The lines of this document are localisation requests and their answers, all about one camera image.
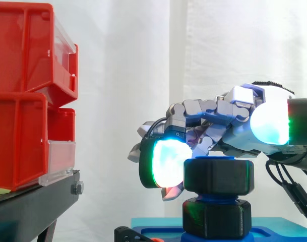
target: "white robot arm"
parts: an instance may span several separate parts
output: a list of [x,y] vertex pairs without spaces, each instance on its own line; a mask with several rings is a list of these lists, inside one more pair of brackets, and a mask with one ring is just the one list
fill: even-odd
[[[235,86],[215,100],[173,104],[166,118],[144,123],[138,133],[143,139],[129,153],[133,162],[139,162],[144,140],[174,137],[191,148],[192,158],[210,151],[239,158],[263,152],[273,162],[307,170],[307,99],[295,99],[272,82]],[[181,194],[183,184],[161,188],[167,201]]]

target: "robotic hand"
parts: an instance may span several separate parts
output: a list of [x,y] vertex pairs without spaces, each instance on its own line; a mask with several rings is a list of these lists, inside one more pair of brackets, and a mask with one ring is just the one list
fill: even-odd
[[[235,86],[215,100],[185,100],[171,105],[166,118],[144,123],[138,133],[142,141],[128,159],[139,162],[146,188],[162,188],[164,201],[184,190],[183,162],[208,156],[210,151],[239,158],[263,152],[269,157],[270,176],[296,205],[299,200],[307,201],[295,182],[295,187],[288,187],[279,168],[280,163],[289,177],[284,165],[298,167],[307,175],[307,99],[295,99],[282,85],[254,82]],[[282,182],[271,172],[271,164],[276,165]]]

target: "black clamp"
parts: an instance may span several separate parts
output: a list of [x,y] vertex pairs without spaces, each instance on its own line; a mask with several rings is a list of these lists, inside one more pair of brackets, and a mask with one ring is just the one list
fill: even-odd
[[121,226],[114,230],[114,242],[154,242],[129,227]]

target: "black shelf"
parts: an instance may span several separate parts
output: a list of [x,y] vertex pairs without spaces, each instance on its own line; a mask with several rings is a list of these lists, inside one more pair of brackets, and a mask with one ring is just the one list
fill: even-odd
[[78,201],[75,184],[79,171],[47,187],[0,195],[0,242],[52,241],[55,223],[68,208]]

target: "black cylindrical object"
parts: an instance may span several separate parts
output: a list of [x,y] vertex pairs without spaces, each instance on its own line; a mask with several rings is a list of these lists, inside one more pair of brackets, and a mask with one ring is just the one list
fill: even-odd
[[199,194],[183,203],[183,229],[205,239],[242,239],[252,227],[251,205],[237,199],[254,189],[248,160],[205,157],[185,161],[184,188]]

